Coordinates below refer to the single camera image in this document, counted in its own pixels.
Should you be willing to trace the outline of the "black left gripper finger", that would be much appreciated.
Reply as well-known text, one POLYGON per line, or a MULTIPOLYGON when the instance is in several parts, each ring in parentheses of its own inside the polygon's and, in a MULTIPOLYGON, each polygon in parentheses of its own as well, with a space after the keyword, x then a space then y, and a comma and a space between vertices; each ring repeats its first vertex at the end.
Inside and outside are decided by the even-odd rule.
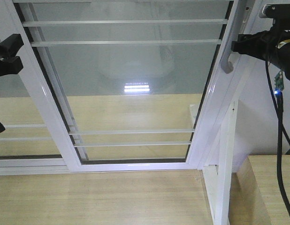
POLYGON ((3 58, 0 56, 0 77, 4 75, 16 75, 23 69, 19 56, 3 58))
POLYGON ((15 57, 23 46, 23 40, 20 34, 12 34, 0 42, 0 58, 9 59, 15 57))

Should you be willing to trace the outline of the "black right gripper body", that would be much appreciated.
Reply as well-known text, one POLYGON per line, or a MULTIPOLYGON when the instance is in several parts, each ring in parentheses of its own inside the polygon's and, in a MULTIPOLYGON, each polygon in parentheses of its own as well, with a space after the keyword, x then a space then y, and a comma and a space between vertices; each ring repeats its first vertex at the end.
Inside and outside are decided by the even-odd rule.
POLYGON ((273 19, 268 31, 270 61, 283 72, 290 81, 290 15, 267 14, 273 19))

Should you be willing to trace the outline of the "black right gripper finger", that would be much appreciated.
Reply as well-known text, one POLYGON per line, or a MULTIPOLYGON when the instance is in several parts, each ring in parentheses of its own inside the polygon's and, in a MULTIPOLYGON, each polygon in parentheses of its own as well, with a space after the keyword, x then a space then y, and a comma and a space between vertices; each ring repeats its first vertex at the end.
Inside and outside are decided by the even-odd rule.
POLYGON ((233 41, 231 50, 243 55, 249 55, 257 59, 265 59, 270 45, 259 40, 233 41))
POLYGON ((239 43, 268 43, 272 39, 272 34, 269 31, 262 31, 256 34, 239 34, 237 41, 239 43))

